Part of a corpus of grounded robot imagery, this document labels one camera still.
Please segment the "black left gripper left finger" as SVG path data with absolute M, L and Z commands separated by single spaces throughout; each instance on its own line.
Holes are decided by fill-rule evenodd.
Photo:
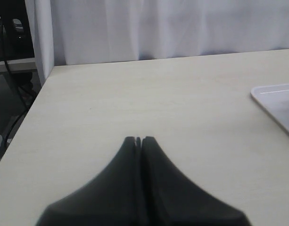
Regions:
M 37 225 L 144 225 L 140 138 L 126 137 L 112 161 L 93 180 L 50 204 Z

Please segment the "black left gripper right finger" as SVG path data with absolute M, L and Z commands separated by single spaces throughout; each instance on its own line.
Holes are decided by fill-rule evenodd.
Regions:
M 247 216 L 204 191 L 167 157 L 154 137 L 141 147 L 141 179 L 154 226 L 249 226 Z

